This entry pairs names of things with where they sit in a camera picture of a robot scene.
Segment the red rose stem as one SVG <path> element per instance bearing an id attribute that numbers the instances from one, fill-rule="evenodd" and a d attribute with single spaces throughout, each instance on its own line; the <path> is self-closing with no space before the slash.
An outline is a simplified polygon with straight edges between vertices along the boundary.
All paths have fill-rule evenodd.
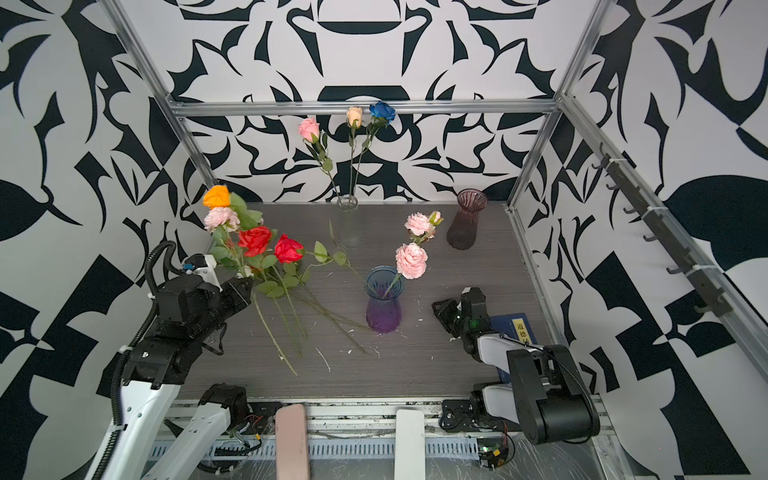
<path id="1" fill-rule="evenodd" d="M 258 277 L 264 272 L 262 263 L 262 255 L 267 251 L 267 248 L 272 240 L 272 231 L 264 226 L 255 227 L 249 230 L 243 230 L 238 233 L 238 239 L 236 242 L 236 248 L 238 253 L 238 261 L 242 276 L 256 276 Z M 298 373 L 294 369 L 290 360 L 287 358 L 285 352 L 279 345 L 275 338 L 272 329 L 266 320 L 263 311 L 259 305 L 258 295 L 255 290 L 251 293 L 252 305 L 255 307 L 259 319 L 262 322 L 270 340 L 272 341 L 279 359 L 288 367 L 294 376 Z"/>
<path id="2" fill-rule="evenodd" d="M 316 242 L 312 249 L 307 251 L 303 244 L 289 238 L 285 234 L 278 239 L 273 249 L 273 254 L 280 264 L 275 275 L 285 297 L 289 301 L 292 301 L 293 298 L 298 299 L 316 313 L 328 319 L 351 342 L 356 350 L 364 355 L 369 355 L 369 351 L 355 340 L 352 333 L 346 329 L 346 326 L 361 327 L 362 324 L 325 307 L 309 287 L 311 272 L 320 267 L 336 265 L 356 273 L 347 254 L 343 250 L 329 253 L 321 242 Z"/>

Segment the blue book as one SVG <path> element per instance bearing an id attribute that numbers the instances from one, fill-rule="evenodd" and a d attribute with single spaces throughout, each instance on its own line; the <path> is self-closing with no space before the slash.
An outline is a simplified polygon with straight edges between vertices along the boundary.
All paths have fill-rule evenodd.
<path id="1" fill-rule="evenodd" d="M 524 313 L 491 316 L 490 324 L 495 332 L 512 343 L 514 349 L 537 343 L 530 322 Z"/>

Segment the pink spray roses bunch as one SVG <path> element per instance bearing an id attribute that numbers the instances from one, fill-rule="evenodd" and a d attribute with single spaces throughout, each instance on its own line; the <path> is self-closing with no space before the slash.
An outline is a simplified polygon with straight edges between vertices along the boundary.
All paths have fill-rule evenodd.
<path id="1" fill-rule="evenodd" d="M 385 290 L 388 296 L 400 279 L 416 280 L 427 270 L 428 254 L 423 245 L 435 237 L 437 227 L 443 222 L 442 214 L 433 211 L 429 215 L 420 212 L 409 215 L 404 228 L 409 234 L 409 242 L 401 245 L 395 252 L 396 275 Z"/>

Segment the blue purple glass vase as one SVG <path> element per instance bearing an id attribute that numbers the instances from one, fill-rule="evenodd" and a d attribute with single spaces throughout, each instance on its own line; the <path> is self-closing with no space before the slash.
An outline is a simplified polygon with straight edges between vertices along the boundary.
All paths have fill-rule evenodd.
<path id="1" fill-rule="evenodd" d="M 404 279 L 394 267 L 378 266 L 369 272 L 364 289 L 368 295 L 368 326 L 378 334 L 395 331 L 402 321 L 399 297 L 404 290 Z"/>

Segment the pink pad on rail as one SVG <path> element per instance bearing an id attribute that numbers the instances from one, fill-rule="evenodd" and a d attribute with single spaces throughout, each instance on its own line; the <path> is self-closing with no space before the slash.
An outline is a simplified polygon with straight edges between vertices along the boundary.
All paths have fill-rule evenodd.
<path id="1" fill-rule="evenodd" d="M 309 480 L 306 410 L 302 404 L 280 408 L 275 415 L 276 477 Z"/>

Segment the pink rose stem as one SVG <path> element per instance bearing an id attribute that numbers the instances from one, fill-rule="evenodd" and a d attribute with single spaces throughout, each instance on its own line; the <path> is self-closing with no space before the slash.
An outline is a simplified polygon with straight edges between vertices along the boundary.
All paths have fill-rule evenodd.
<path id="1" fill-rule="evenodd" d="M 327 151 L 328 135 L 321 130 L 319 123 L 314 118 L 304 119 L 298 127 L 298 132 L 312 158 L 329 178 L 332 191 L 336 197 L 339 197 L 340 189 L 335 182 L 333 174 L 334 162 Z"/>

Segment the cream peach rose stem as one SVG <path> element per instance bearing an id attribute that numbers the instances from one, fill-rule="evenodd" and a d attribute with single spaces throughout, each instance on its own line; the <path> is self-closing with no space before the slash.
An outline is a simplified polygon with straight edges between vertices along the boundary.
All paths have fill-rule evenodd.
<path id="1" fill-rule="evenodd" d="M 354 160 L 356 153 L 356 136 L 357 131 L 363 126 L 363 111 L 359 106 L 350 107 L 347 110 L 346 122 L 349 128 L 348 144 L 350 147 L 350 164 L 349 164 L 349 196 L 354 196 Z"/>

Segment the clear glass vase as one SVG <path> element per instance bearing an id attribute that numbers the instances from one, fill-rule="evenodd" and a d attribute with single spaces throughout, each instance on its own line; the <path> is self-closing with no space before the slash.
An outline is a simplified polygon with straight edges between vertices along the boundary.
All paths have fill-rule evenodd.
<path id="1" fill-rule="evenodd" d="M 336 239 L 344 248 L 363 243 L 361 210 L 357 198 L 346 194 L 337 199 Z"/>

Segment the blue rose stem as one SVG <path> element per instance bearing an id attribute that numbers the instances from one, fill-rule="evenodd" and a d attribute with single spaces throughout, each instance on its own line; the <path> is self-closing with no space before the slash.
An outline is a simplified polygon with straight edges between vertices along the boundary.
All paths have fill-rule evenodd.
<path id="1" fill-rule="evenodd" d="M 363 156 L 370 150 L 377 133 L 389 126 L 396 117 L 395 110 L 383 101 L 378 101 L 377 103 L 370 105 L 369 113 L 371 115 L 370 121 L 367 124 L 363 121 L 363 126 L 359 129 L 365 131 L 365 137 L 360 152 L 357 152 L 356 146 L 354 160 L 354 196 L 359 178 L 358 167 L 362 163 Z"/>

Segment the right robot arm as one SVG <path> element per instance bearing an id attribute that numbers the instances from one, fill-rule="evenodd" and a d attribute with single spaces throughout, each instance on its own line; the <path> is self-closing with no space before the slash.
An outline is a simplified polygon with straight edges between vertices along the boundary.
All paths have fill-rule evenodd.
<path id="1" fill-rule="evenodd" d="M 537 343 L 524 314 L 489 315 L 477 287 L 464 289 L 458 300 L 433 303 L 432 310 L 465 353 L 499 376 L 475 385 L 457 407 L 445 403 L 442 429 L 512 426 L 535 445 L 585 442 L 600 433 L 597 408 L 569 349 Z"/>

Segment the black wall hook rack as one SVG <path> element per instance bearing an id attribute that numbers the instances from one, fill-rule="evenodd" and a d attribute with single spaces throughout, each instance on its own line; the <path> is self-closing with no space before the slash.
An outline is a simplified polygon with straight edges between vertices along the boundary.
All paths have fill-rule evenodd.
<path id="1" fill-rule="evenodd" d="M 630 204 L 624 208 L 628 215 L 635 215 L 651 232 L 644 235 L 645 242 L 658 242 L 674 263 L 667 267 L 669 275 L 682 274 L 700 295 L 703 304 L 695 305 L 698 313 L 712 313 L 717 317 L 734 311 L 725 297 L 725 289 L 714 280 L 717 267 L 693 251 L 692 243 L 684 238 L 682 227 L 671 211 L 654 202 L 655 195 L 643 184 L 642 179 L 626 158 L 614 158 L 604 150 L 604 143 L 599 145 L 600 160 L 592 168 L 603 170 L 613 181 L 607 188 L 621 192 Z"/>

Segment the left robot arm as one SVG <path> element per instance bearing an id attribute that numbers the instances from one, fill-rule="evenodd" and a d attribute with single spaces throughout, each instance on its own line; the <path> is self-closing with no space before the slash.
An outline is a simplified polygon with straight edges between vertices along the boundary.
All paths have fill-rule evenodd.
<path id="1" fill-rule="evenodd" d="M 248 412 L 244 388 L 213 385 L 166 453 L 145 467 L 192 365 L 204 351 L 223 353 L 210 339 L 221 339 L 228 319 L 251 303 L 252 279 L 219 282 L 210 255 L 193 255 L 177 268 L 171 263 L 175 249 L 175 242 L 163 241 L 145 260 L 150 311 L 119 350 L 110 384 L 112 423 L 89 479 L 187 479 L 217 438 L 239 426 Z"/>

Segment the dark pink glass vase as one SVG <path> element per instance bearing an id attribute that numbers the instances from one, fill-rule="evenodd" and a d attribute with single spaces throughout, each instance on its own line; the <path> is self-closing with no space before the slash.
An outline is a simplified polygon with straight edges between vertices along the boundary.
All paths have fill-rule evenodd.
<path id="1" fill-rule="evenodd" d="M 446 239 L 457 250 L 468 250 L 476 241 L 479 214 L 488 205 L 487 196 L 480 190 L 467 188 L 457 195 L 458 211 L 449 227 Z"/>

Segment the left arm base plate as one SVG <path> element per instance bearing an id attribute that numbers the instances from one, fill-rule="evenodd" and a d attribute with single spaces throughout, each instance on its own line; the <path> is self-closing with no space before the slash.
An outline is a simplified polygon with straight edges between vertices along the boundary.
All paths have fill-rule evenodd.
<path id="1" fill-rule="evenodd" d="M 248 402 L 244 417 L 235 423 L 241 435 L 265 434 L 273 429 L 276 412 L 284 404 L 279 401 Z"/>

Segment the small circuit board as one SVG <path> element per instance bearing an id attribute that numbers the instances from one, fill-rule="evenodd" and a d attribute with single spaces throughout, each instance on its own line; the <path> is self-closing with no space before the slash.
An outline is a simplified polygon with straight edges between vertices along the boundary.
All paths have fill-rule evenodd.
<path id="1" fill-rule="evenodd" d="M 496 470 L 509 463 L 516 454 L 514 441 L 509 437 L 481 438 L 477 440 L 478 460 L 481 468 Z"/>

